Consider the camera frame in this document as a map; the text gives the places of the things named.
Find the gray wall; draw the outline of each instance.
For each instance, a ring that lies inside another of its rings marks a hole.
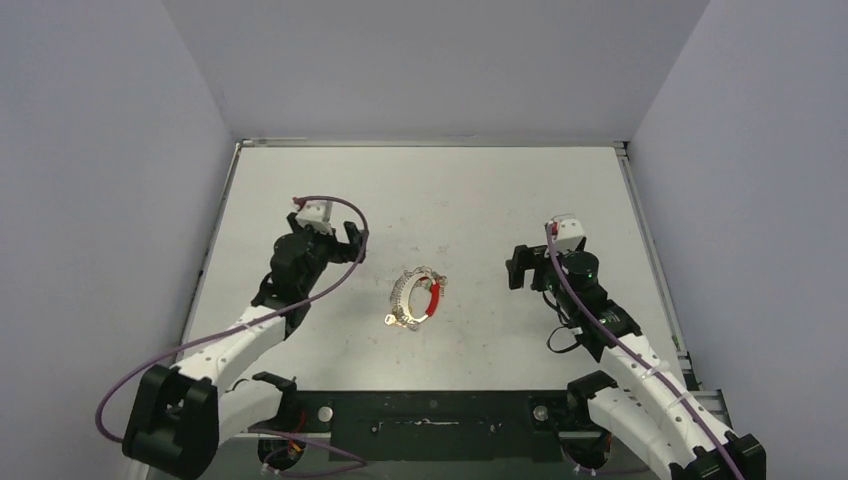
[[[231,137],[159,1],[2,2],[0,65],[0,476],[125,478],[94,408],[178,341]]]
[[[164,0],[241,137],[629,139],[708,0]]]
[[[848,478],[846,23],[713,0],[630,148],[697,372],[770,479]]]

